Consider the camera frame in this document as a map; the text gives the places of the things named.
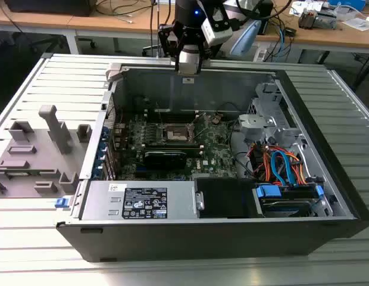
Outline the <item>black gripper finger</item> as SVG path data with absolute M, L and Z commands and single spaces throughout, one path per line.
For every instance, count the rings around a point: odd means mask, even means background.
M 200 43 L 198 45 L 198 65 L 196 73 L 199 74 L 202 69 L 202 64 L 205 60 L 208 60 L 210 56 L 212 56 L 211 47 L 208 45 L 207 41 Z
M 165 55 L 174 61 L 175 71 L 179 71 L 180 53 L 184 47 L 185 26 L 175 21 L 173 24 L 159 24 L 158 38 Z

